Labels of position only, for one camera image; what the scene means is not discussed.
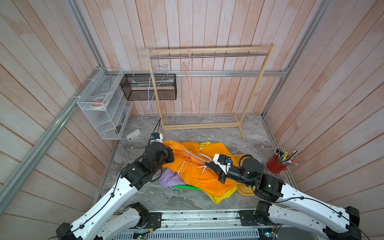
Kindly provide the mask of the orange shorts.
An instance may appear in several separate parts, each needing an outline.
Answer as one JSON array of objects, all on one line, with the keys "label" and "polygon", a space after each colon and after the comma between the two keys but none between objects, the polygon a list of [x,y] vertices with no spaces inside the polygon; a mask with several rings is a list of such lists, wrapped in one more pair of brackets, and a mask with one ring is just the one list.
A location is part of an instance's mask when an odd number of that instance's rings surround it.
[{"label": "orange shorts", "polygon": [[[214,171],[209,169],[206,165],[202,165],[191,159],[191,157],[182,152],[182,150],[185,150],[194,155],[201,154],[198,150],[199,143],[178,143],[174,141],[165,141],[163,144],[173,150],[175,158],[173,163],[166,164],[164,167],[178,173],[187,185],[197,187],[219,197],[223,194],[223,192],[231,189],[235,184],[237,184],[235,181],[229,179],[227,179],[224,184],[221,184],[218,181],[219,176]],[[219,154],[232,158],[229,154]]]}]

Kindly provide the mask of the purple shorts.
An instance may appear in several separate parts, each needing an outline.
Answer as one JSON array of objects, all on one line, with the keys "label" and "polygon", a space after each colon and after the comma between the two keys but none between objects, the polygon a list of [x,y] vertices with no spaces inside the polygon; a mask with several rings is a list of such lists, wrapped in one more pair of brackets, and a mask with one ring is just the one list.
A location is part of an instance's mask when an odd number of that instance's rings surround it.
[{"label": "purple shorts", "polygon": [[178,175],[178,173],[173,172],[170,169],[165,169],[159,178],[159,184],[161,187],[173,187],[177,185],[187,185],[182,178]]}]

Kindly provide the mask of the yellow shorts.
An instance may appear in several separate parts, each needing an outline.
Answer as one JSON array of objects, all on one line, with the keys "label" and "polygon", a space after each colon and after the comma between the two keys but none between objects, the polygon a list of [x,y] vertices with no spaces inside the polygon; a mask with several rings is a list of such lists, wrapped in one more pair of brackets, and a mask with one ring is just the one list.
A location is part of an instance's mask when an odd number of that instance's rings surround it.
[{"label": "yellow shorts", "polygon": [[[211,142],[200,143],[198,146],[198,150],[201,154],[208,153],[209,157],[219,153],[229,154],[232,157],[232,160],[234,161],[235,165],[237,167],[239,166],[240,155],[232,155],[223,143],[214,143],[214,144]],[[218,205],[224,199],[229,198],[236,190],[237,190],[237,184],[235,184],[231,189],[228,189],[227,191],[223,192],[223,194],[219,197],[212,195],[205,190],[202,190],[202,191],[210,197],[210,199],[213,201],[214,204]]]}]

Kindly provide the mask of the pink wire hanger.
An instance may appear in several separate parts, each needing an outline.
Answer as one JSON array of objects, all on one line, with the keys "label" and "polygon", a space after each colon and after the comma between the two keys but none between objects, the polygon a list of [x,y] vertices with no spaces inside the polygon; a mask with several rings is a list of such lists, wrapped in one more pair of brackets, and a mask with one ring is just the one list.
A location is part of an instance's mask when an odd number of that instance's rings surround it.
[{"label": "pink wire hanger", "polygon": [[192,90],[192,78],[191,78],[191,51],[190,48],[187,48],[188,50],[188,64],[182,63],[183,71],[186,75],[188,85],[189,85],[189,90],[190,90],[190,97],[191,97],[191,105],[192,105],[192,110],[193,113],[196,113],[196,108],[195,108],[195,103],[194,103],[194,95],[193,95],[193,90]]}]

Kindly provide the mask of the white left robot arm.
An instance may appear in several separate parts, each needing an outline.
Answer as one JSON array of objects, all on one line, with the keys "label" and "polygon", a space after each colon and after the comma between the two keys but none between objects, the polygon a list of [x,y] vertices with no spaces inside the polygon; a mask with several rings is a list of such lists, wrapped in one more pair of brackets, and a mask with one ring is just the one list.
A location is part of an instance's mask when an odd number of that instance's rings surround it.
[{"label": "white left robot arm", "polygon": [[140,203],[130,205],[126,213],[113,215],[146,183],[153,182],[153,176],[163,165],[174,161],[172,149],[163,144],[160,125],[156,124],[144,153],[121,170],[113,187],[77,220],[62,223],[56,230],[56,239],[111,240],[138,224],[150,232],[148,210]]}]

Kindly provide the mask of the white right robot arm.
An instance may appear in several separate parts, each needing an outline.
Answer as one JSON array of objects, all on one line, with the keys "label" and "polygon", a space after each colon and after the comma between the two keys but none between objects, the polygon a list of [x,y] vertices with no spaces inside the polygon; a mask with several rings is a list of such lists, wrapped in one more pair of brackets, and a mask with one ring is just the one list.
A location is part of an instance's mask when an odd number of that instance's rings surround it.
[{"label": "white right robot arm", "polygon": [[244,155],[235,166],[226,155],[216,154],[205,165],[218,175],[222,184],[230,179],[250,187],[261,198],[253,219],[261,225],[291,226],[325,240],[360,240],[360,212],[326,204],[306,195],[284,181],[265,174],[264,165],[251,155]]}]

